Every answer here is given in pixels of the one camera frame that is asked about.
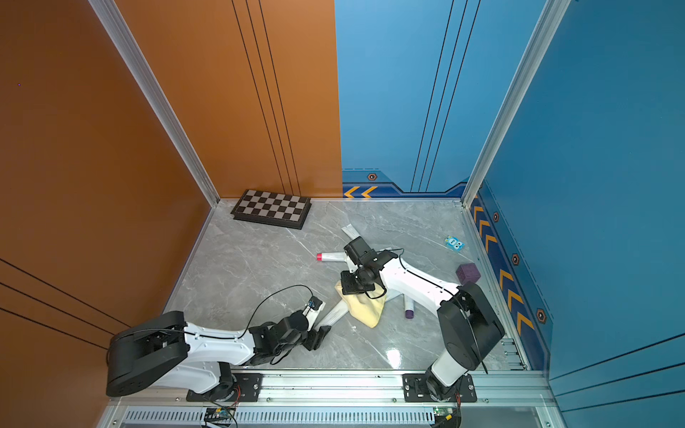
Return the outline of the yellow cleaning cloth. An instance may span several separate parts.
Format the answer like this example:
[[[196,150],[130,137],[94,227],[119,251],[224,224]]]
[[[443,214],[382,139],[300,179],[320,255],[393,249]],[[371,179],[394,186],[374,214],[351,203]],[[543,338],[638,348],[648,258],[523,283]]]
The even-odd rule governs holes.
[[[375,288],[370,292],[345,295],[342,293],[341,282],[338,282],[335,290],[340,295],[344,308],[351,313],[352,317],[369,328],[375,328],[378,325],[386,302],[386,295],[381,285],[375,284]]]

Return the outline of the white tube pink cap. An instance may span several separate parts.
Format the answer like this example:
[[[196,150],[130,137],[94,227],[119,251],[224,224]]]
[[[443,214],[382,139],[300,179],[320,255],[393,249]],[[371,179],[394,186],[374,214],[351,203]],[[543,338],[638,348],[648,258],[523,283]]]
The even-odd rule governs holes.
[[[346,262],[347,259],[348,256],[344,251],[340,251],[340,253],[319,253],[317,255],[317,261],[321,262]]]

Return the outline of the white toothpaste tube purple cap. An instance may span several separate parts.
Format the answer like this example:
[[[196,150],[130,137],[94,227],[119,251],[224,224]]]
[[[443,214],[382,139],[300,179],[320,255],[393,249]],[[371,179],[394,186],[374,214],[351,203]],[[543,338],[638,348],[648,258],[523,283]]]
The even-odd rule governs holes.
[[[415,301],[410,297],[404,295],[403,302],[405,319],[413,319],[415,317]]]

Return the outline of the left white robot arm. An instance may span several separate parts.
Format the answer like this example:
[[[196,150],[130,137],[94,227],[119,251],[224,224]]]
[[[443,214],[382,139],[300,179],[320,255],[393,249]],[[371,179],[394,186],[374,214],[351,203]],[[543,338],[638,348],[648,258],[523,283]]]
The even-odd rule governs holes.
[[[231,367],[276,364],[292,349],[317,349],[330,329],[314,324],[326,303],[310,297],[304,308],[277,323],[226,331],[186,321],[182,311],[114,335],[106,355],[106,395],[124,397],[148,387],[180,388],[202,399],[225,399],[233,392]]]

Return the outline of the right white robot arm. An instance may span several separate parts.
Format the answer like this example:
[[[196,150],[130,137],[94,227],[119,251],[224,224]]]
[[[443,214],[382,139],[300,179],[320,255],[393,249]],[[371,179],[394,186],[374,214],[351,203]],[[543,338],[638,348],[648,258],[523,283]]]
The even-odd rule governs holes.
[[[391,292],[409,297],[435,312],[444,351],[426,370],[425,394],[435,401],[452,401],[463,378],[484,365],[484,358],[505,335],[490,301],[479,285],[458,285],[423,273],[394,251],[370,250],[345,256],[342,290],[347,295],[369,295],[375,285],[384,297]]]

